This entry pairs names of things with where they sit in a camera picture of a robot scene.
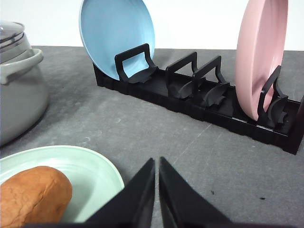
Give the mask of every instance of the green bowl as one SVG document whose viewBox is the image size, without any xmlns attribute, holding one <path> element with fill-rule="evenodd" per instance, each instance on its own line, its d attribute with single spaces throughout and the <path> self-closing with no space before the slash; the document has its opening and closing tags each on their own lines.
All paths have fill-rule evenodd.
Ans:
<svg viewBox="0 0 304 228">
<path fill-rule="evenodd" d="M 63 172 L 73 197 L 62 222 L 85 222 L 124 188 L 115 166 L 101 154 L 77 146 L 46 146 L 0 159 L 0 183 L 18 172 L 46 165 Z"/>
</svg>

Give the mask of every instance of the bread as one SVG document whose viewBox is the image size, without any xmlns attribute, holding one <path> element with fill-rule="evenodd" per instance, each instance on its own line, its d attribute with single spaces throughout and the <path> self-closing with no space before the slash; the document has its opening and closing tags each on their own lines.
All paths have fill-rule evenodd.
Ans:
<svg viewBox="0 0 304 228">
<path fill-rule="evenodd" d="M 72 185 L 59 170 L 38 166 L 1 185 L 1 228 L 25 223 L 59 222 L 72 198 Z"/>
</svg>

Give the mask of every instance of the countertop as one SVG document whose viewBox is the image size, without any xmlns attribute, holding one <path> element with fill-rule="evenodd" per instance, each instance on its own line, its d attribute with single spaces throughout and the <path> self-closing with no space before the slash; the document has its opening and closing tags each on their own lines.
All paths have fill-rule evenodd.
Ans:
<svg viewBox="0 0 304 228">
<path fill-rule="evenodd" d="M 153 157 L 164 156 L 187 182 L 232 221 L 304 227 L 304 143 L 296 156 L 146 101 L 98 87 L 83 47 L 38 47 L 49 86 L 43 118 L 1 148 L 1 157 L 46 145 L 97 151 L 127 183 Z M 157 49 L 161 69 L 192 50 Z M 222 55 L 222 74 L 234 84 L 234 50 L 197 50 L 198 66 Z M 190 66 L 181 70 L 190 74 Z M 215 79 L 210 73 L 208 79 Z M 279 84 L 290 99 L 304 93 L 304 51 L 286 51 Z M 158 197 L 153 228 L 162 227 Z"/>
</svg>

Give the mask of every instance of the pot handle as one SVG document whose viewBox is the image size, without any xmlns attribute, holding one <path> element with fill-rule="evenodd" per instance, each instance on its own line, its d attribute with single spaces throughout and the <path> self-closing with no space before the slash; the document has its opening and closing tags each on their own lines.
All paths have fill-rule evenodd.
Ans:
<svg viewBox="0 0 304 228">
<path fill-rule="evenodd" d="M 8 76 L 21 70 L 31 68 L 43 60 L 42 51 L 40 49 L 32 49 L 32 51 L 34 52 L 32 57 L 17 62 L 0 65 L 0 84 L 7 84 Z"/>
</svg>

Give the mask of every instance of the dish rack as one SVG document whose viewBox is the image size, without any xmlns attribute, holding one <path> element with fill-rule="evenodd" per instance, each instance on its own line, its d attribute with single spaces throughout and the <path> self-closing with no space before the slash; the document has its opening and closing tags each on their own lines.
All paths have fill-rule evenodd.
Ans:
<svg viewBox="0 0 304 228">
<path fill-rule="evenodd" d="M 123 61 L 140 53 L 144 53 L 149 67 L 128 77 L 123 68 Z M 191 63 L 192 76 L 176 73 L 188 63 Z M 115 64 L 120 81 L 108 77 L 93 64 L 98 86 L 278 146 L 291 154 L 298 151 L 304 135 L 304 96 L 301 102 L 298 102 L 288 99 L 288 96 L 282 93 L 277 84 L 281 66 L 275 69 L 263 86 L 257 109 L 259 119 L 254 121 L 241 109 L 235 86 L 231 86 L 224 79 L 221 73 L 221 56 L 198 68 L 197 53 L 193 52 L 162 70 L 153 63 L 149 45 L 143 44 L 116 55 Z M 205 78 L 214 68 L 218 82 Z M 272 85 L 275 93 L 268 111 L 265 112 L 265 96 Z"/>
</svg>

